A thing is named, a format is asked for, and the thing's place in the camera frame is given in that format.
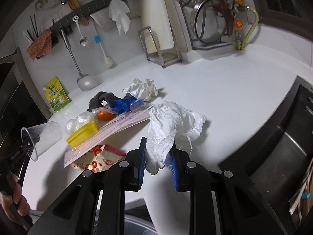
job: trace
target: pink paper sheet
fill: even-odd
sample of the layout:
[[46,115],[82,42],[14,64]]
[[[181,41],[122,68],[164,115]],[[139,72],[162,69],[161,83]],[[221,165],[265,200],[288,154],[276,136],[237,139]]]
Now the pink paper sheet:
[[64,155],[64,168],[70,165],[73,161],[83,156],[94,146],[99,145],[106,138],[114,133],[120,132],[140,122],[150,118],[149,109],[152,105],[146,106],[145,109],[139,109],[134,113],[124,112],[123,114],[112,119],[110,122],[101,127],[95,134],[90,136],[80,145],[67,151]]

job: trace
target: spoon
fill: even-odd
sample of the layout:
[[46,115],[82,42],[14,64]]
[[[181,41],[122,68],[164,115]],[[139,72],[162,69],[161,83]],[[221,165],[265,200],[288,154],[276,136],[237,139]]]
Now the spoon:
[[95,78],[89,74],[86,74],[86,73],[82,73],[78,67],[78,64],[76,62],[76,59],[72,53],[72,50],[71,50],[71,45],[65,35],[65,32],[64,32],[64,29],[63,27],[61,27],[61,34],[62,34],[62,37],[63,37],[63,40],[64,40],[64,43],[65,43],[65,46],[66,48],[68,49],[69,53],[71,54],[72,58],[73,58],[73,61],[76,65],[76,68],[79,72],[79,77],[77,79],[77,85],[78,87],[80,88],[80,90],[82,91],[88,91],[90,89],[93,89],[96,85],[97,85],[97,82],[95,80]]
[[82,45],[82,46],[86,46],[88,44],[88,38],[83,36],[83,34],[81,33],[81,30],[80,30],[80,27],[79,27],[79,23],[78,23],[78,19],[79,17],[76,15],[73,17],[73,21],[76,23],[76,26],[78,28],[78,31],[80,33],[80,40],[79,40],[79,43]]

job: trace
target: yellow sauce packet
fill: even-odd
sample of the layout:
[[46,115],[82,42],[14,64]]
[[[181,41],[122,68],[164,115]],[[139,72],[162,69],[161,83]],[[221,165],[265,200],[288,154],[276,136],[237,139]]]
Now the yellow sauce packet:
[[51,104],[54,112],[58,112],[69,104],[69,99],[66,96],[61,83],[54,77],[51,79],[46,86],[46,98]]

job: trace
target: finger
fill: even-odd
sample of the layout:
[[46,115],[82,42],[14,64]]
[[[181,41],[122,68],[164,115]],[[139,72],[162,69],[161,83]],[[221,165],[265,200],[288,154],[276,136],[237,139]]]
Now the finger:
[[13,179],[14,183],[17,183],[17,182],[18,182],[18,177],[15,176],[14,174],[12,174],[12,179]]
[[22,196],[22,187],[20,184],[16,183],[14,187],[14,193],[13,193],[13,201],[15,204],[18,204],[21,200]]
[[27,200],[24,196],[21,197],[19,206],[18,206],[18,214],[21,216],[26,216],[30,211],[30,206],[27,203]]
[[5,214],[12,222],[17,222],[15,216],[12,214],[12,212],[9,209],[12,204],[13,204],[13,199],[10,195],[2,195],[2,208]]

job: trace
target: yellow hose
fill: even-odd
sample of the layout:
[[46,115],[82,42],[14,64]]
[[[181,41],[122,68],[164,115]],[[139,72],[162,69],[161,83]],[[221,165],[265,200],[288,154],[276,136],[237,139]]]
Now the yellow hose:
[[246,36],[242,39],[242,42],[240,45],[240,50],[244,50],[245,44],[246,44],[248,38],[250,37],[250,35],[254,31],[254,29],[256,28],[257,24],[259,23],[259,14],[257,13],[257,11],[254,8],[251,8],[250,6],[247,6],[247,10],[253,12],[253,14],[255,15],[255,21],[253,22],[253,24],[250,27],[249,31],[247,32]]
[[237,50],[240,50],[240,43],[237,43]]

